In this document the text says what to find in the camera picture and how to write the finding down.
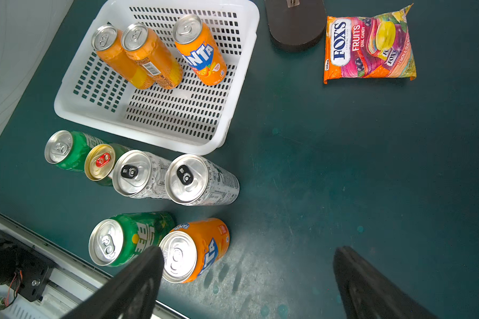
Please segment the white Monster can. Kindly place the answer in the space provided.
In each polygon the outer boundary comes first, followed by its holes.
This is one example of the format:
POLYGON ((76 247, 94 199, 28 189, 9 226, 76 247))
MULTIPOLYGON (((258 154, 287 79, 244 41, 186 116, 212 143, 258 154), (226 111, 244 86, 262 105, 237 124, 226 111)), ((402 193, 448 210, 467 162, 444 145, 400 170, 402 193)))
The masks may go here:
POLYGON ((113 187, 133 199, 170 199, 165 176, 171 161, 150 152, 131 150, 121 155, 113 170, 113 187))
POLYGON ((193 154, 172 161, 164 183, 169 198, 185 206, 230 205, 240 192, 234 174, 193 154))

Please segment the green beer can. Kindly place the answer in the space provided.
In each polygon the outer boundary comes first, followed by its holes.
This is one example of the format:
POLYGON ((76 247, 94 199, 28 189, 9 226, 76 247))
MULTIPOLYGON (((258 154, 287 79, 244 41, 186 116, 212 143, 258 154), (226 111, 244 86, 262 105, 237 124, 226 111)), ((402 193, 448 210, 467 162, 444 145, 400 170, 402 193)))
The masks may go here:
POLYGON ((116 143, 95 146, 85 160, 86 177, 100 186, 112 187, 117 160, 130 150, 131 148, 116 143))

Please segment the green Sprite can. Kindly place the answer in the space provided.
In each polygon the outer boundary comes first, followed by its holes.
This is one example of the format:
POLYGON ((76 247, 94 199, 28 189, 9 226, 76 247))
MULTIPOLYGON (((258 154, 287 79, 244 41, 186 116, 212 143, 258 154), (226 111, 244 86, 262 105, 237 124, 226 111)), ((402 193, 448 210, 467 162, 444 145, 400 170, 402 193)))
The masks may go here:
POLYGON ((98 223, 90 234, 89 255, 98 266, 119 267, 159 246, 176 227, 168 212, 124 213, 98 223))

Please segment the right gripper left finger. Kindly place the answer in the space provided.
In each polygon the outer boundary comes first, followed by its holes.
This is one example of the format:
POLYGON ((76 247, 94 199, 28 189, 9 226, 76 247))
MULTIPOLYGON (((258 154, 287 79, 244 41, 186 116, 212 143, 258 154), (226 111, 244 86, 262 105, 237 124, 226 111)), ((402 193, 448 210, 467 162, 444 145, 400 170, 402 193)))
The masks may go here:
POLYGON ((164 257, 149 247, 65 318, 150 318, 160 289, 164 257))

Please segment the orange Fanta can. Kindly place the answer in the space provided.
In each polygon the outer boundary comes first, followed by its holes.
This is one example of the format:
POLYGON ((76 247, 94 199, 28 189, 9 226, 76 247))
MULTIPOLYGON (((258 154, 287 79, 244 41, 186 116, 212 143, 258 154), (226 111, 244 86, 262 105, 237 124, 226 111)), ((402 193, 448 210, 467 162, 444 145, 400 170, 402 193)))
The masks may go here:
POLYGON ((220 260, 229 246, 230 232, 220 219, 177 225, 159 245, 164 257, 162 278, 174 284, 190 283, 220 260))

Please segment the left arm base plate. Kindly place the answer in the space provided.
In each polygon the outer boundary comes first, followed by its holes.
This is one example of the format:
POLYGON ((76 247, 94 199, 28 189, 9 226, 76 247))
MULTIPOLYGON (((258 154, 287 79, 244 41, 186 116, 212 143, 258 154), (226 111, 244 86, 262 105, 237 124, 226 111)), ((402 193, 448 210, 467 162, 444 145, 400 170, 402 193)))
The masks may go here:
POLYGON ((32 246, 0 231, 0 285, 29 302, 42 299, 55 263, 32 246))

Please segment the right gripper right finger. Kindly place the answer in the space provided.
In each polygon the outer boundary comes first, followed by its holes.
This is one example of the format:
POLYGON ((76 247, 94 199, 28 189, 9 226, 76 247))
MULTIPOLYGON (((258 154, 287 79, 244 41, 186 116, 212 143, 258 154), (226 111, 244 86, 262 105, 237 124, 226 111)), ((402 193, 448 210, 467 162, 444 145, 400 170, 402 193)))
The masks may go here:
POLYGON ((347 318, 436 318, 351 247, 339 247, 333 272, 347 318))

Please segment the white plastic basket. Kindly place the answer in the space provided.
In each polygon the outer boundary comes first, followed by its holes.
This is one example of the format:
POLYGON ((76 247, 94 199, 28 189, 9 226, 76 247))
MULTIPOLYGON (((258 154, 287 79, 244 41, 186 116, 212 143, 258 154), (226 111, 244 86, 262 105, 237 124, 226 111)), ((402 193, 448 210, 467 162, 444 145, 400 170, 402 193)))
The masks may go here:
POLYGON ((176 152, 206 155, 226 140, 257 39, 259 10, 252 1, 107 1, 97 13, 62 79, 56 114, 91 128, 176 152), (195 14, 209 26, 227 64, 225 79, 205 85, 182 62, 182 83, 138 90, 97 57, 93 33, 105 24, 121 31, 142 23, 171 53, 175 22, 195 14))

